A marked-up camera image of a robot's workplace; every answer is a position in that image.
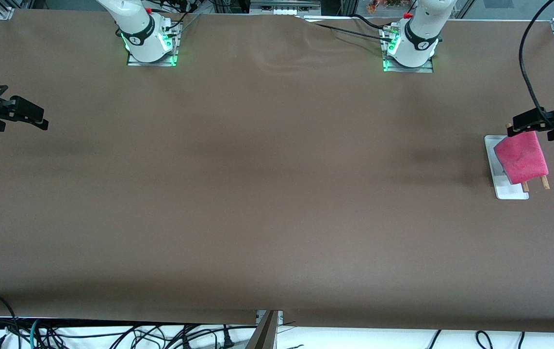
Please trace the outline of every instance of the wooden dowel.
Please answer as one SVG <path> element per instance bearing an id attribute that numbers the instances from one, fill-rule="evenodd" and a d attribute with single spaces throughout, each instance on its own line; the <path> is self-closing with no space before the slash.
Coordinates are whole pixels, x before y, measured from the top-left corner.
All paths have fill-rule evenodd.
<path id="1" fill-rule="evenodd" d="M 540 180 L 542 181 L 542 186 L 545 187 L 545 189 L 550 189 L 551 187 L 548 185 L 548 178 L 547 176 L 540 177 Z"/>

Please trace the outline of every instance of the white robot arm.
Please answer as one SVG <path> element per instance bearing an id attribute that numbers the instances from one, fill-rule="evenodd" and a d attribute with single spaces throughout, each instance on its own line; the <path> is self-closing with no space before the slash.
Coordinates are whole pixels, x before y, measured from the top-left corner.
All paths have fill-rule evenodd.
<path id="1" fill-rule="evenodd" d="M 388 53 L 411 68 L 424 65 L 434 55 L 439 34 L 450 18 L 456 0 L 417 0 L 412 18 L 399 20 L 399 40 Z"/>
<path id="2" fill-rule="evenodd" d="M 148 13 L 141 0 L 97 0 L 113 16 L 131 55 L 140 62 L 154 62 L 173 49 L 168 34 L 171 20 Z"/>

